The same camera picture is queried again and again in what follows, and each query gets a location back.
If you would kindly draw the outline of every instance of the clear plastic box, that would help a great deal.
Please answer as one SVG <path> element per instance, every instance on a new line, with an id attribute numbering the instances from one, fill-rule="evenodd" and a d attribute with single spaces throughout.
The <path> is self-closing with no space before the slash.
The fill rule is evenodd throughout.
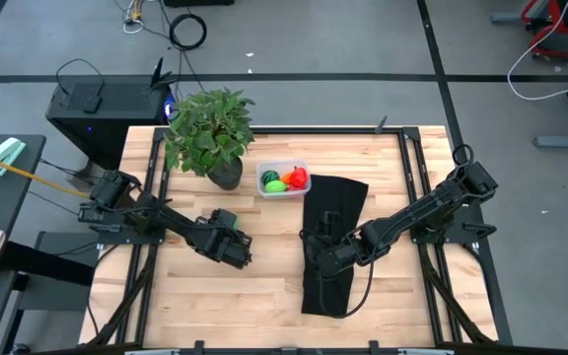
<path id="1" fill-rule="evenodd" d="M 306 188 L 303 190 L 295 191 L 284 191 L 284 192 L 266 192 L 264 191 L 264 186 L 262 186 L 262 173 L 266 171 L 273 170 L 277 174 L 283 176 L 288 173 L 292 173 L 295 168 L 304 168 L 308 174 L 308 182 L 306 183 Z M 284 161 L 271 161 L 259 164 L 257 166 L 257 177 L 255 179 L 257 183 L 257 191 L 266 199 L 281 199 L 281 198 L 294 198 L 301 197 L 306 194 L 306 192 L 311 190 L 311 173 L 308 171 L 308 164 L 303 160 L 284 160 Z"/>

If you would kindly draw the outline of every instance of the gray floor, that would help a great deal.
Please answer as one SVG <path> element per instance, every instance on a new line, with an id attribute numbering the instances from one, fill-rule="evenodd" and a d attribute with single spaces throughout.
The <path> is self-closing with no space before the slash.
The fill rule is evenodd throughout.
<path id="1" fill-rule="evenodd" d="M 123 7 L 125 0 L 117 0 Z M 492 11 L 512 0 L 427 1 L 448 74 L 506 74 L 527 48 L 522 26 L 493 26 Z M 238 0 L 230 7 L 195 7 L 209 27 L 189 57 L 197 73 L 432 74 L 426 38 L 412 0 Z M 171 16 L 180 13 L 171 10 Z M 8 1 L 0 16 L 0 75 L 52 75 L 74 57 L 104 73 L 147 74 L 161 55 L 168 70 L 178 55 L 155 35 L 125 35 L 110 0 Z M 155 3 L 144 21 L 160 31 Z M 182 29 L 193 36 L 194 28 Z M 68 74 L 90 73 L 73 65 Z M 528 59 L 519 74 L 568 74 L 568 64 Z M 255 99 L 255 123 L 446 124 L 436 83 L 206 82 L 206 88 L 244 89 Z M 54 84 L 0 84 L 0 133 L 47 137 L 43 156 L 68 168 L 85 157 L 44 118 Z M 524 84 L 528 95 L 567 87 Z M 193 83 L 181 85 L 187 94 Z M 568 101 L 524 102 L 505 84 L 450 84 L 464 141 L 501 187 L 484 205 L 508 319 L 516 344 L 568 348 L 568 151 L 538 151 L 538 134 L 568 133 Z M 38 173 L 66 183 L 49 167 Z M 33 183 L 31 190 L 75 209 L 79 200 Z M 12 238 L 32 245 L 40 230 L 85 231 L 66 211 L 28 196 Z M 72 346 L 83 313 L 35 313 L 18 340 L 34 350 Z"/>

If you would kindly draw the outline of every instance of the butcher block tabletop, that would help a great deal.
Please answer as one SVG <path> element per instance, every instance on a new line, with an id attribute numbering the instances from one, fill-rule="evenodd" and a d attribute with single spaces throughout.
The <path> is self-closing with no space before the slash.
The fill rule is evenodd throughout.
<path id="1" fill-rule="evenodd" d="M 155 127 L 131 127 L 120 169 L 145 179 Z M 433 187 L 454 168 L 443 126 L 420 126 Z M 415 172 L 415 152 L 409 143 Z M 156 194 L 164 159 L 158 157 Z M 224 208 L 239 217 L 238 228 L 253 238 L 252 263 L 238 270 L 194 252 L 167 232 L 160 245 L 144 347 L 207 348 L 433 346 L 417 247 L 408 233 L 389 255 L 376 261 L 370 297 L 348 319 L 302 315 L 304 256 L 299 231 L 304 199 L 266 200 L 256 190 L 256 166 L 265 161 L 304 159 L 311 174 L 337 176 L 369 185 L 359 223 L 390 216 L 409 203 L 395 134 L 256 134 L 242 156 L 241 185 L 223 191 L 206 177 L 172 171 L 169 206 L 194 219 Z M 422 189 L 416 179 L 418 194 Z M 120 246 L 96 270 L 90 306 L 100 328 L 122 299 L 132 246 Z M 453 291 L 472 320 L 491 338 L 496 329 L 479 263 L 458 245 L 445 246 Z M 140 266 L 147 252 L 143 249 Z M 354 267 L 349 309 L 365 290 L 368 267 Z M 139 301 L 133 305 L 126 340 L 134 339 Z M 438 296 L 444 337 L 451 340 L 447 312 Z M 80 341 L 95 335 L 89 314 Z"/>

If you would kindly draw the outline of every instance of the red pepper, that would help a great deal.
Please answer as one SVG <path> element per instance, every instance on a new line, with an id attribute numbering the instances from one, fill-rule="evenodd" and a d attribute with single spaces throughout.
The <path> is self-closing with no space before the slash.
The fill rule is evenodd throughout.
<path id="1" fill-rule="evenodd" d="M 291 173 L 291 186 L 303 189 L 306 188 L 306 182 L 308 182 L 308 174 L 304 168 L 295 168 Z"/>

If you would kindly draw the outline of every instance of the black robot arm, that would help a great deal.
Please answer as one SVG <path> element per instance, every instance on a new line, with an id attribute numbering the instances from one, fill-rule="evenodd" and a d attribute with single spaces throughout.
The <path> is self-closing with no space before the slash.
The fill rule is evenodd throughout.
<path id="1" fill-rule="evenodd" d="M 314 257 L 315 267 L 322 277 L 332 277 L 354 263 L 365 266 L 389 253 L 400 234 L 410 229 L 417 229 L 420 235 L 443 237 L 453 223 L 453 214 L 463 204 L 484 202 L 497 187 L 478 162 L 461 165 L 433 191 L 394 215 L 368 221 L 337 244 L 321 248 Z"/>
<path id="2" fill-rule="evenodd" d="M 134 230 L 152 236 L 159 229 L 169 229 L 182 236 L 199 254 L 217 262 L 242 269 L 251 261 L 251 237 L 236 229 L 236 215 L 217 209 L 209 219 L 195 222 L 166 206 L 141 189 L 137 177 L 118 171 L 106 172 L 90 194 L 91 203 L 81 205 L 78 220 L 94 224 L 100 233 Z M 139 190 L 137 200 L 130 194 Z"/>

